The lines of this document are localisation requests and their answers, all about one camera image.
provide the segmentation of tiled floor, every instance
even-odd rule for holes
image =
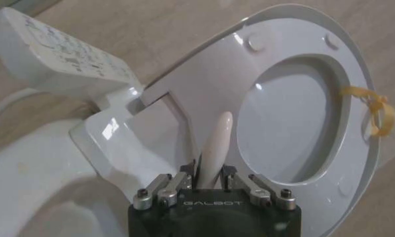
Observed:
[[[325,11],[359,45],[374,84],[395,106],[395,0],[63,0],[37,18],[111,52],[147,84],[182,56],[244,17],[278,3]],[[24,88],[0,62],[0,100]],[[0,145],[41,124],[88,116],[84,102],[52,95],[27,98],[0,116]],[[382,163],[395,157],[395,129],[382,142]],[[395,236],[395,160],[334,236]]]

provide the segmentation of toilet bowl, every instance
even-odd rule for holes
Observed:
[[[378,161],[367,107],[341,96],[350,85],[373,89],[338,23],[302,5],[268,8],[144,90],[110,93],[87,120],[55,122],[0,151],[0,236],[127,236],[120,210],[158,174],[199,157],[223,111],[235,121],[226,163],[291,189],[302,236],[327,236]]]

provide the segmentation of metal bolt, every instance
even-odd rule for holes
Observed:
[[[282,189],[282,198],[291,198],[291,190]]]
[[[147,189],[139,189],[138,190],[138,197],[139,198],[143,198],[143,197],[146,197],[148,195],[148,191],[147,191]]]

